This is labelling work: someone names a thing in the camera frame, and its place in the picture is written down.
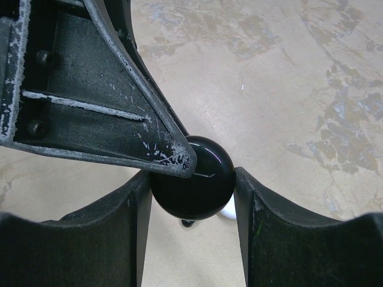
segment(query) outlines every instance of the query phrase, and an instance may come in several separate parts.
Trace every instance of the concrete floor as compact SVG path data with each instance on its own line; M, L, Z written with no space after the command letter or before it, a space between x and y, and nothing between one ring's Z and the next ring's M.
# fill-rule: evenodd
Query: concrete floor
M310 210L383 210L381 0L132 3L138 49L188 131ZM0 149L0 208L58 219L134 169ZM236 222L154 203L142 285L245 286Z

